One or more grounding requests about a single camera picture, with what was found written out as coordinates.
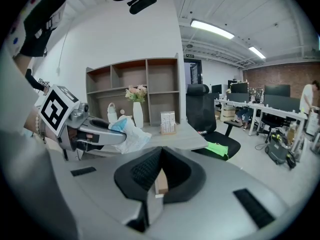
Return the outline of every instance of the bookshelf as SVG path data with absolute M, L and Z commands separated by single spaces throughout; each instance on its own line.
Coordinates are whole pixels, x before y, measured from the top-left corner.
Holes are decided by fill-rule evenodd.
M 118 118 L 120 110 L 133 115 L 133 102 L 125 98 L 129 85 L 147 87 L 141 104 L 143 120 L 159 126 L 161 112 L 174 111 L 180 123 L 179 63 L 176 58 L 149 58 L 121 62 L 100 68 L 86 69 L 86 96 L 89 114 L 108 121 L 108 106 L 114 103 Z

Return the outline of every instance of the ceiling light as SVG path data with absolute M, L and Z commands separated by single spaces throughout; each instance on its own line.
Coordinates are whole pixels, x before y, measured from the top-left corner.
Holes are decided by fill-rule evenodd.
M 232 39 L 235 36 L 235 35 L 227 32 L 219 27 L 216 27 L 214 25 L 211 25 L 211 24 L 208 24 L 208 23 L 196 20 L 196 19 L 193 19 L 191 21 L 191 27 L 210 31 L 212 33 L 218 34 L 218 35 L 223 36 L 228 39 Z
M 261 59 L 265 59 L 266 57 L 260 52 L 258 51 L 256 48 L 254 48 L 253 46 L 252 47 L 249 47 L 249 50 L 254 52 L 256 55 L 258 55 Z

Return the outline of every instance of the ceiling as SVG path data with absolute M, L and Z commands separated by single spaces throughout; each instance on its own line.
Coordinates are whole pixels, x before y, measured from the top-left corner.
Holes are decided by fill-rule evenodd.
M 320 60 L 319 38 L 294 0 L 173 0 L 184 54 L 239 69 Z M 63 22 L 112 0 L 67 0 Z M 235 35 L 231 40 L 190 26 L 197 19 Z M 248 48 L 256 47 L 266 59 Z

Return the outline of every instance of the cardboard box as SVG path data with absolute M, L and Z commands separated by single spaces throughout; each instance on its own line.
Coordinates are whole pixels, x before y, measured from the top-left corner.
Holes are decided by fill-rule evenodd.
M 230 121 L 230 120 L 233 120 L 235 119 L 235 116 L 220 116 L 220 121 L 224 122 L 224 121 Z
M 224 117 L 234 117 L 236 114 L 236 110 L 224 110 L 223 116 Z
M 292 144 L 294 142 L 295 134 L 296 134 L 296 130 L 295 129 L 290 128 L 288 130 L 287 139 L 288 139 L 289 143 Z

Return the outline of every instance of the white vase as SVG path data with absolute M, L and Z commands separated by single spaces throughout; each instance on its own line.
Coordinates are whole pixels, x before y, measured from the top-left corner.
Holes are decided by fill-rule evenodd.
M 142 107 L 140 102 L 133 103 L 133 119 L 136 127 L 138 128 L 144 127 L 144 113 L 142 112 Z

